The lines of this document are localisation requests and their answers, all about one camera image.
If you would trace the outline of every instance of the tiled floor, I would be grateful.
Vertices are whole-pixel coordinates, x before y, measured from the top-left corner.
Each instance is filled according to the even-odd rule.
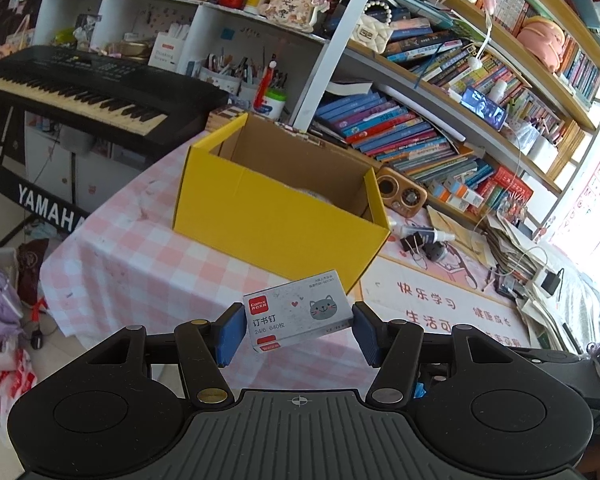
[[[24,172],[24,168],[13,161],[7,161],[6,165],[12,171]],[[22,219],[23,210],[7,199],[0,197],[0,239]],[[11,242],[11,245],[17,247],[23,241],[24,235],[20,234]],[[42,324],[44,333],[51,332],[55,326],[53,320],[49,318],[44,318]],[[81,355],[84,348],[75,337],[64,337],[58,330],[45,339],[42,349],[34,351],[28,348],[28,351],[38,379],[42,380]],[[160,377],[160,382],[182,396],[182,387],[175,366],[166,367]],[[0,440],[0,480],[14,480],[21,472],[22,468],[13,449],[6,447]]]

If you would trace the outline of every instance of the pink checkered tablecloth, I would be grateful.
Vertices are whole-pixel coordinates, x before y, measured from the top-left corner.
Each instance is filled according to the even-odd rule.
[[[287,281],[171,231],[187,148],[120,190],[43,264],[46,300],[66,336],[100,341],[130,324],[145,325],[148,333],[172,332],[191,319],[214,320],[244,294]],[[384,252],[407,257],[394,240]],[[464,259],[462,281],[471,274],[482,286],[486,270]],[[449,271],[436,268],[444,274],[439,279],[450,282]],[[392,317],[404,317],[404,308],[394,311]],[[376,374],[351,330],[266,354],[253,351],[247,336],[222,373],[232,388],[358,388],[362,394]]]

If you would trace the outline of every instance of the brown bag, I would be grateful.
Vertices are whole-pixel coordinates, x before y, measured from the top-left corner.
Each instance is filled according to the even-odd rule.
[[[19,52],[30,45],[33,38],[33,31],[35,30],[34,28],[29,30],[30,20],[31,18],[27,14],[20,22],[20,25],[18,25],[16,31],[8,35],[4,44],[0,45],[0,59]]]

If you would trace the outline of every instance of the yellow box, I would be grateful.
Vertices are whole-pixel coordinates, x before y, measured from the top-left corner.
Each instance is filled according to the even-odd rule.
[[[289,280],[336,269],[347,292],[389,235],[373,168],[251,114],[190,147],[173,230]]]

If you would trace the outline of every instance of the white handbag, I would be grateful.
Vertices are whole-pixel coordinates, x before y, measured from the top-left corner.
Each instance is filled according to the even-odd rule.
[[[383,22],[376,20],[373,16],[367,16],[365,12],[373,6],[382,7],[386,11],[386,19]],[[356,27],[351,33],[351,39],[370,48],[377,54],[382,54],[386,49],[394,28],[391,25],[391,9],[384,2],[373,0],[365,5],[362,15],[358,18]]]

